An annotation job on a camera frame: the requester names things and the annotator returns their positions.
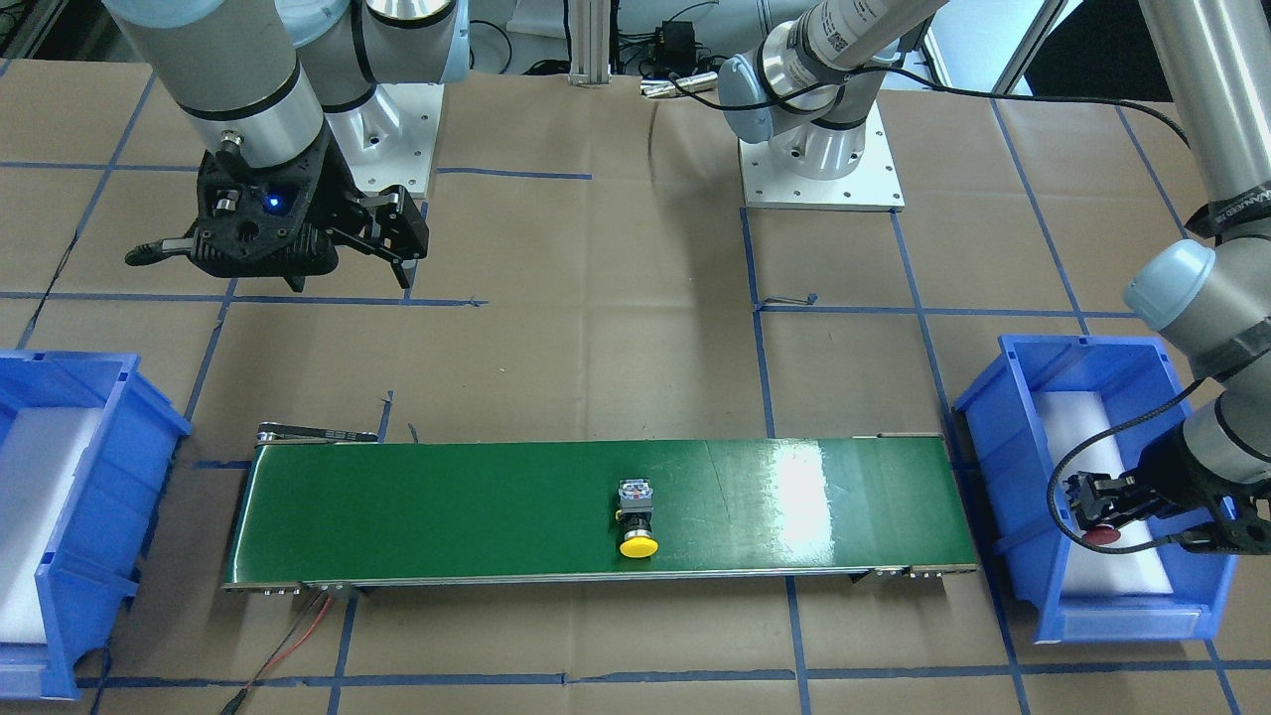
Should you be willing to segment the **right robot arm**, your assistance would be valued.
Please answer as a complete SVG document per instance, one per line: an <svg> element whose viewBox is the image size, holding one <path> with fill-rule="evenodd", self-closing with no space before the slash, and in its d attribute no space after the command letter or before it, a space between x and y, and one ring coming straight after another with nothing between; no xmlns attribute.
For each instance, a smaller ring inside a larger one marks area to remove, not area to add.
<svg viewBox="0 0 1271 715"><path fill-rule="evenodd" d="M430 231L408 182L355 166L412 157L389 88L469 72L464 1L109 1L107 11L205 142L197 213L145 243L139 267L183 257L217 279L294 291L375 257L409 288Z"/></svg>

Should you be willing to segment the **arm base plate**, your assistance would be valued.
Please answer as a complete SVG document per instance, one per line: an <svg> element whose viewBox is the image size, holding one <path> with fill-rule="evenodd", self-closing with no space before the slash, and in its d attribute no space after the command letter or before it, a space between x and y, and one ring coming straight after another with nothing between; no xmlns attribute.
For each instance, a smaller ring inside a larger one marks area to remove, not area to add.
<svg viewBox="0 0 1271 715"><path fill-rule="evenodd" d="M894 213L907 206L878 104L854 128L810 123L737 149L749 208Z"/></svg>
<svg viewBox="0 0 1271 715"><path fill-rule="evenodd" d="M403 185L427 198L444 93L441 84L383 84L364 105L325 116L360 190Z"/></svg>

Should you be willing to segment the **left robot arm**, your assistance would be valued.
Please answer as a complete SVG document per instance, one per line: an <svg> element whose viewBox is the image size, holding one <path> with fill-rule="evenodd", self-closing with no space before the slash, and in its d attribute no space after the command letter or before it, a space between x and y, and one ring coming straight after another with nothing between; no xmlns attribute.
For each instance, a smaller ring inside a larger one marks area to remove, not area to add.
<svg viewBox="0 0 1271 715"><path fill-rule="evenodd" d="M741 140L766 142L817 119L859 124L885 50L935 1L821 1L719 67L717 109ZM1083 549L1131 555L1266 555L1268 519L1268 20L1258 1L1143 1L1206 204L1188 237L1145 264L1127 307L1221 395L1141 451L1121 476L1071 470L1046 484L1052 525Z"/></svg>

